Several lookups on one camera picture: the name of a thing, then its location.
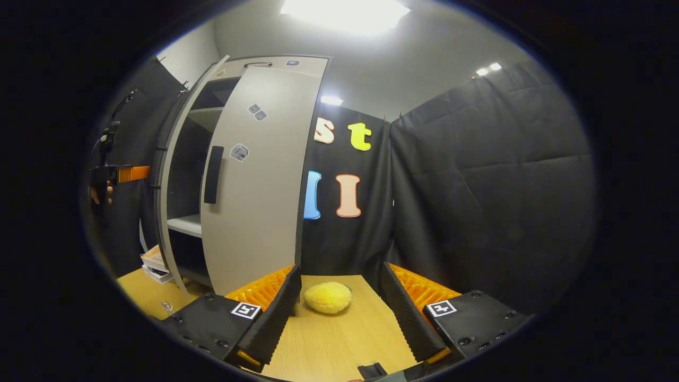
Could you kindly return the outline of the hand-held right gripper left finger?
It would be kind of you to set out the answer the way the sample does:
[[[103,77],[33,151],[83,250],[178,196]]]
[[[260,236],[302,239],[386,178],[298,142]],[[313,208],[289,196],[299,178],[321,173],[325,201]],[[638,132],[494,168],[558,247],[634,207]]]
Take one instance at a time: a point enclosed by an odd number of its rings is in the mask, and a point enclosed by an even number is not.
[[[271,362],[301,291],[299,265],[274,272],[227,298],[206,293],[162,320],[178,341],[236,367]]]

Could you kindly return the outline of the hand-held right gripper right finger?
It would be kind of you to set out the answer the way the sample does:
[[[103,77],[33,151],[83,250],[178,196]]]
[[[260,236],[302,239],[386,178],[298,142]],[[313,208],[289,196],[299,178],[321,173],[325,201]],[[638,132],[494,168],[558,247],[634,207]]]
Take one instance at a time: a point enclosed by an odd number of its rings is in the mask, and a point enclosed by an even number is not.
[[[383,263],[381,295],[415,360],[427,367],[490,350],[530,320],[486,292],[455,292],[392,263]]]

